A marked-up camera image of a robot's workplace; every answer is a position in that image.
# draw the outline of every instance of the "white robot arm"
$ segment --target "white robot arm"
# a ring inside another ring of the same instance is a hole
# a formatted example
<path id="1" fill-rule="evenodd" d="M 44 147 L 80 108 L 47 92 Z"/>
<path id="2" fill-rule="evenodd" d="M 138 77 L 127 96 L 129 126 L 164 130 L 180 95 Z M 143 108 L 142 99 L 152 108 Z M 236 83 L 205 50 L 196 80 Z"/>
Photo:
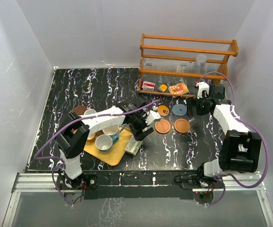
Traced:
<path id="1" fill-rule="evenodd" d="M 77 118 L 93 117 L 92 119 L 84 119 L 76 124 L 73 124 L 72 127 L 68 127 L 56 138 L 56 143 L 58 144 L 62 159 L 64 160 L 64 164 L 66 166 L 64 172 L 72 187 L 77 188 L 83 182 L 80 154 L 83 152 L 88 135 L 94 134 L 97 131 L 113 125 L 122 124 L 129 125 L 135 140 L 143 140 L 148 134 L 154 131 L 153 128 L 149 128 L 148 130 L 144 129 L 152 122 L 155 122 L 161 118 L 158 112 L 151 110 L 149 111 L 146 108 L 133 114 L 121 115 L 125 112 L 131 112 L 145 105 L 143 100 L 137 100 L 136 103 L 138 104 L 122 104 L 119 106 L 113 106 L 108 110 L 87 116 L 77 116 L 75 113 L 70 113 L 66 117 L 60 128 Z"/>
<path id="2" fill-rule="evenodd" d="M 200 82 L 196 83 L 196 87 L 199 88 L 197 97 L 187 99 L 189 116 L 193 116 L 194 108 L 198 115 L 212 112 L 225 133 L 219 157 L 198 168 L 197 180 L 203 177 L 213 179 L 235 172 L 255 172 L 261 146 L 260 136 L 236 120 L 239 116 L 231 101 L 225 99 L 223 85 Z"/>

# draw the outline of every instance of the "coffee mug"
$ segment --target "coffee mug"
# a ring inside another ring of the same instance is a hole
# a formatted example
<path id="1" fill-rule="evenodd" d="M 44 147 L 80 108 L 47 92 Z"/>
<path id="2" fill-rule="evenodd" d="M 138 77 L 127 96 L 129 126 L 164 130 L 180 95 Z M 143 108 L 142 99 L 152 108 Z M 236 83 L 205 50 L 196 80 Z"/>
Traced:
<path id="1" fill-rule="evenodd" d="M 119 130 L 119 126 L 114 125 L 108 128 L 103 129 L 103 133 L 109 135 L 112 138 L 112 143 L 115 144 L 119 140 L 119 134 L 125 129 L 123 125 L 122 128 Z"/>
<path id="2" fill-rule="evenodd" d="M 90 115 L 90 114 L 95 114 L 95 113 L 97 113 L 95 110 L 93 110 L 93 109 L 88 109 L 88 110 L 86 110 L 86 111 L 84 112 L 84 115 Z"/>
<path id="3" fill-rule="evenodd" d="M 95 146 L 103 153 L 109 153 L 112 145 L 112 138 L 109 135 L 103 134 L 95 140 Z"/>

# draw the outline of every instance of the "brown plate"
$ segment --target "brown plate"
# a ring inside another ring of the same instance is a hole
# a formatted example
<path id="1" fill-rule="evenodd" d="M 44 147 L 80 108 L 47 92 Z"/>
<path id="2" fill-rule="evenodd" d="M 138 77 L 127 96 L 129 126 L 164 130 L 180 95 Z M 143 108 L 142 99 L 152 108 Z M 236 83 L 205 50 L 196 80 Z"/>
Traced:
<path id="1" fill-rule="evenodd" d="M 161 116 L 167 117 L 169 114 L 169 108 L 165 105 L 159 105 L 159 107 L 157 108 L 157 112 L 159 112 Z"/>
<path id="2" fill-rule="evenodd" d="M 160 134 L 166 134 L 170 131 L 171 124 L 165 119 L 161 119 L 159 122 L 155 123 L 155 130 Z"/>
<path id="3" fill-rule="evenodd" d="M 72 110 L 72 112 L 76 113 L 77 115 L 83 115 L 86 110 L 87 110 L 86 106 L 78 105 Z"/>
<path id="4" fill-rule="evenodd" d="M 190 130 L 190 123 L 185 119 L 177 119 L 174 128 L 179 133 L 187 133 Z"/>
<path id="5" fill-rule="evenodd" d="M 94 141 L 95 140 L 95 133 L 91 134 L 87 137 L 87 141 Z"/>

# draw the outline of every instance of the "black marble table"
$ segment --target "black marble table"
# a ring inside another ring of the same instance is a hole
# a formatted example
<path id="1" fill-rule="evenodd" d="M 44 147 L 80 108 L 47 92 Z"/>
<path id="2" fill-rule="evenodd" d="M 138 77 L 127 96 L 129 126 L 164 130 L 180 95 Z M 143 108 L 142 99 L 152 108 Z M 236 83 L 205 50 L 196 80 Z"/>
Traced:
<path id="1" fill-rule="evenodd" d="M 139 73 L 137 68 L 113 69 L 62 69 L 56 70 L 43 114 L 32 157 L 26 171 L 51 171 L 54 160 L 34 160 L 34 154 L 55 133 L 62 117 L 74 107 L 84 105 L 97 112 L 119 102 L 132 101 L 138 96 L 144 100 L 160 99 L 160 104 L 169 106 L 185 104 L 183 98 L 172 96 L 139 95 L 137 93 Z M 185 118 L 191 124 L 186 134 L 174 130 L 174 122 Z M 212 115 L 190 118 L 169 114 L 172 129 L 165 135 L 153 132 L 145 138 L 138 154 L 124 154 L 117 166 L 110 166 L 88 153 L 81 155 L 84 171 L 185 171 L 196 169 L 203 162 L 215 159 L 222 145 L 224 134 Z M 51 143 L 44 156 L 59 156 L 55 143 Z"/>

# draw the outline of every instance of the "white mug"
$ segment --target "white mug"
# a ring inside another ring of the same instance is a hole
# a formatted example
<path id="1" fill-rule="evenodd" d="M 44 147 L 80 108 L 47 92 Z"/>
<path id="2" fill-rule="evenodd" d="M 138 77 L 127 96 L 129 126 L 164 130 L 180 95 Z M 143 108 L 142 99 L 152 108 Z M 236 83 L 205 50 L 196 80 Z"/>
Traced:
<path id="1" fill-rule="evenodd" d="M 90 114 L 95 114 L 95 113 L 97 113 L 95 110 L 93 110 L 93 109 L 88 109 L 88 110 L 86 110 L 86 111 L 84 112 L 84 115 L 90 115 Z"/>
<path id="2" fill-rule="evenodd" d="M 112 138 L 109 135 L 103 134 L 95 140 L 95 146 L 105 154 L 111 151 L 112 145 Z"/>
<path id="3" fill-rule="evenodd" d="M 108 128 L 103 129 L 103 133 L 109 135 L 112 138 L 112 143 L 115 144 L 119 140 L 119 134 L 124 130 L 125 126 L 119 130 L 119 126 L 113 125 Z"/>

